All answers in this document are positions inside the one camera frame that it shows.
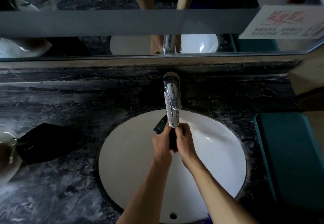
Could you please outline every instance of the green tray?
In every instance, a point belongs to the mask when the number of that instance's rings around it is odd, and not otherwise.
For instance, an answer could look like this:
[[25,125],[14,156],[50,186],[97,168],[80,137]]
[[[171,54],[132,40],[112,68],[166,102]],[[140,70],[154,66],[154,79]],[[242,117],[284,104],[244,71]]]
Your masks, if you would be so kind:
[[324,210],[324,162],[308,119],[301,113],[254,117],[274,200],[296,208]]

